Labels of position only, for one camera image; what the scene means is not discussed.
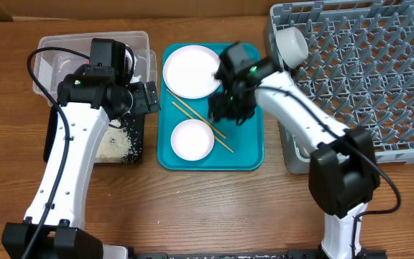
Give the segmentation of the white tissue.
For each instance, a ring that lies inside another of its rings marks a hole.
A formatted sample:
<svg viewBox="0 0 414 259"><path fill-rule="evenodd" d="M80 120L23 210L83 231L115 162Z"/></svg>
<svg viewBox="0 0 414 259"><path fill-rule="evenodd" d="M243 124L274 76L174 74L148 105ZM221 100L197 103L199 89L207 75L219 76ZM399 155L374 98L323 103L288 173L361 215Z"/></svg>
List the white tissue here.
<svg viewBox="0 0 414 259"><path fill-rule="evenodd" d="M124 56L124 84L129 85L139 80L140 76L137 76L137 79L134 79L137 70L137 57L134 54L130 46L125 45L125 56Z"/></svg>

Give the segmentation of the pink bowl with rice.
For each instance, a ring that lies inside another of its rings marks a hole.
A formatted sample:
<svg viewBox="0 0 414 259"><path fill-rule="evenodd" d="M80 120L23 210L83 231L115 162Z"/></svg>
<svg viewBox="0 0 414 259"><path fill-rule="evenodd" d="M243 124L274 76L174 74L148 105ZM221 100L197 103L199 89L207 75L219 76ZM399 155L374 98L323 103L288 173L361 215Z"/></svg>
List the pink bowl with rice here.
<svg viewBox="0 0 414 259"><path fill-rule="evenodd" d="M172 131L170 144L175 154L187 161L205 158L213 149L212 129L201 120L187 119Z"/></svg>

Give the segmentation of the grey-green bowl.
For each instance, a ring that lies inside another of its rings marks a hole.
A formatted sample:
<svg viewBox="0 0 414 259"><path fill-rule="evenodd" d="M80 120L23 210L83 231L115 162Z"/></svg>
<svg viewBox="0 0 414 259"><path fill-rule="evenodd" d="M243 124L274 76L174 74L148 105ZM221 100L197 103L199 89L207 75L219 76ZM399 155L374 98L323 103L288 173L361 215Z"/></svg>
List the grey-green bowl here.
<svg viewBox="0 0 414 259"><path fill-rule="evenodd" d="M278 52L289 68L297 68L308 57L308 46L302 32L295 27L275 34Z"/></svg>

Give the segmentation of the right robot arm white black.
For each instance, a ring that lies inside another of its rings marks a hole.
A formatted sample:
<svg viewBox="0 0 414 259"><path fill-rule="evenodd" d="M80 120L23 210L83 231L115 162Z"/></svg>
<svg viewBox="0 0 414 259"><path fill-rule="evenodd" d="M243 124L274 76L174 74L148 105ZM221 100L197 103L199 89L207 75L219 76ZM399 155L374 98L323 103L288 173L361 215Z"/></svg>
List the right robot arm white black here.
<svg viewBox="0 0 414 259"><path fill-rule="evenodd" d="M363 258L361 218L380 184L369 131L351 129L325 113L272 58L255 61L236 43L219 60L214 77L223 90L208 99L209 119L240 126L257 107L273 115L309 154L308 187L325 213L322 256Z"/></svg>

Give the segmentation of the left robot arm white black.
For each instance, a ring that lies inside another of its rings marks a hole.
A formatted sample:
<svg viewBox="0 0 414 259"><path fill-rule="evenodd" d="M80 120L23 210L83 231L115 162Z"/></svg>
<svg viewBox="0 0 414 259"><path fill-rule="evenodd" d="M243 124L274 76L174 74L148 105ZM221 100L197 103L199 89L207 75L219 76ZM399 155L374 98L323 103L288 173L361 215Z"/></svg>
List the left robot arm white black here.
<svg viewBox="0 0 414 259"><path fill-rule="evenodd" d="M110 121L160 110L155 82L133 82L136 60L130 46L94 38L87 63L68 74L52 96L45 151L47 165L37 194L21 223L6 223L1 243L10 258L133 258L131 247L105 245L85 228L86 196L96 153Z"/></svg>

